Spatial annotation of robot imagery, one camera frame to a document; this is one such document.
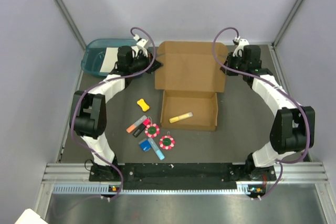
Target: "orange marker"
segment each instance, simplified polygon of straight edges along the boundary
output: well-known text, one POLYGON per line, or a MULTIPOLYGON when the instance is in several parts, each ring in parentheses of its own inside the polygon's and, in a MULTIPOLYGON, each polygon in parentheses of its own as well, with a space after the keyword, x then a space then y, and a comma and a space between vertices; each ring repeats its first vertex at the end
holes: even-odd
POLYGON ((143 121, 147 119, 147 116, 143 115, 140 119, 138 119, 135 123, 133 123, 131 126, 127 128, 127 132, 131 133, 135 130, 136 127, 138 127, 143 121))

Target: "light blue marker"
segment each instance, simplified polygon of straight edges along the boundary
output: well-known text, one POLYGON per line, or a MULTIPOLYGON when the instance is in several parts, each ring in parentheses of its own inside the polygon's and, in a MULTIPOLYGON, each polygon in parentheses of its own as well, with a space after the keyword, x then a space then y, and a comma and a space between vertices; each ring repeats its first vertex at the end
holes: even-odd
POLYGON ((148 142, 150 143, 151 147, 153 148, 153 150, 155 151, 155 153, 157 154, 157 156, 159 157, 160 160, 164 159, 164 155, 163 153, 160 151, 159 147, 157 146, 157 144, 154 142, 154 140, 152 138, 148 139, 148 142))

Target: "yellow marker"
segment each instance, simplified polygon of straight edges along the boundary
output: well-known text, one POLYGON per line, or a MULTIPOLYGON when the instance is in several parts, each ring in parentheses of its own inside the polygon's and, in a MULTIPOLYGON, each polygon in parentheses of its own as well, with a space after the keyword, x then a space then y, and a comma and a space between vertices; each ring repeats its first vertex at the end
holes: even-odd
POLYGON ((170 123, 176 123, 176 122, 178 122, 180 120, 191 118, 192 116, 193 116, 193 113, 189 112, 189 113, 186 113, 186 114, 183 114, 183 115, 176 116, 174 118, 170 118, 169 122, 170 123))
POLYGON ((142 108, 143 112, 146 112, 147 110, 149 110, 149 106, 147 105, 147 103, 145 102, 145 100, 140 99, 136 103, 142 108))

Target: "green circle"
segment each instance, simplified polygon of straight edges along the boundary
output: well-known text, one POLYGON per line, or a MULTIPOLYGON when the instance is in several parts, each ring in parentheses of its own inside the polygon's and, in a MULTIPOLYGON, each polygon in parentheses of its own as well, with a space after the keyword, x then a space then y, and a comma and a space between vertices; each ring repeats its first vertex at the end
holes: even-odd
POLYGON ((170 146, 172 144, 172 141, 170 140, 170 138, 164 138, 162 141, 164 146, 170 146))
POLYGON ((156 133, 156 127, 155 126, 151 126, 148 128, 148 133, 149 134, 155 134, 156 133))

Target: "yellow tube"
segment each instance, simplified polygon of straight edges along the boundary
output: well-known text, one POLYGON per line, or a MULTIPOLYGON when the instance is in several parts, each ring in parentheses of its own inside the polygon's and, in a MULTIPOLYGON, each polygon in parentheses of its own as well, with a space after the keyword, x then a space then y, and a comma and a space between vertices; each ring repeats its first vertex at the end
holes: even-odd
POLYGON ((193 113, 192 112, 189 112, 189 113, 185 113, 183 115, 179 115, 179 116, 176 116, 174 118, 170 118, 169 119, 169 122, 170 123, 176 123, 180 120, 183 120, 183 119, 187 119, 187 118, 191 118, 193 116, 193 113))

